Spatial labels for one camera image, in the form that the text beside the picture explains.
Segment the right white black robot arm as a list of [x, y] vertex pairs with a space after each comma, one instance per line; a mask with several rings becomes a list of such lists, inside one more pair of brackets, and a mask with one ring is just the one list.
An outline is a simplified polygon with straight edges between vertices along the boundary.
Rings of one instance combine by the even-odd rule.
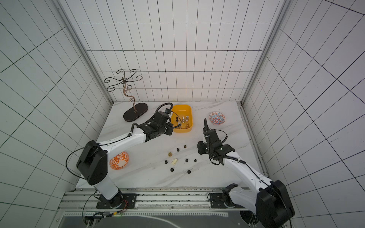
[[216, 129], [205, 126], [203, 135], [205, 140], [197, 144], [198, 153], [207, 154], [212, 164], [233, 171], [249, 188], [244, 190], [235, 183], [224, 188], [222, 203], [226, 208], [248, 209], [253, 224], [260, 222], [265, 228], [282, 228], [291, 222], [295, 210], [283, 182], [272, 181], [252, 168], [233, 147], [219, 139]]

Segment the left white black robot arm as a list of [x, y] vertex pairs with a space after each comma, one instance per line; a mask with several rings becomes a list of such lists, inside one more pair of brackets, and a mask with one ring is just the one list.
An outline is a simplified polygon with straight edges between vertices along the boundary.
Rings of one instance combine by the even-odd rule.
[[101, 193], [101, 198], [116, 208], [123, 196], [114, 181], [109, 177], [110, 169], [120, 169], [129, 161], [126, 150], [146, 143], [163, 134], [171, 135], [174, 125], [171, 123], [171, 110], [156, 111], [145, 123], [132, 124], [129, 133], [104, 142], [88, 142], [76, 164], [87, 183]]

